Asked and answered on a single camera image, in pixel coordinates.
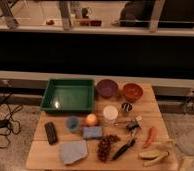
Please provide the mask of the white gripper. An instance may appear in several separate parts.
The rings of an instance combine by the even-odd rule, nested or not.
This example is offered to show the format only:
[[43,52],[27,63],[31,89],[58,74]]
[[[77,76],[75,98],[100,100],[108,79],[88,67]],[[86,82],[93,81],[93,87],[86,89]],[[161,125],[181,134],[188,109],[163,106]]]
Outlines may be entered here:
[[[170,150],[175,145],[174,139],[168,139],[158,142],[156,147],[160,150]],[[176,145],[178,148],[187,155],[194,155],[194,129],[187,133],[183,133],[176,138]],[[179,171],[187,171],[193,162],[193,158],[190,156],[184,156],[179,168]]]

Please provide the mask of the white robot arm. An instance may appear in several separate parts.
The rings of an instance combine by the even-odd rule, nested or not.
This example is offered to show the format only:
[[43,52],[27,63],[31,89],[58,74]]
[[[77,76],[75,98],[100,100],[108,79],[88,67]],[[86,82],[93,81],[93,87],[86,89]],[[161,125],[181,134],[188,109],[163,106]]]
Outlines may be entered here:
[[194,171],[194,128],[174,139],[161,142],[158,147],[165,150],[177,147],[183,153],[179,171]]

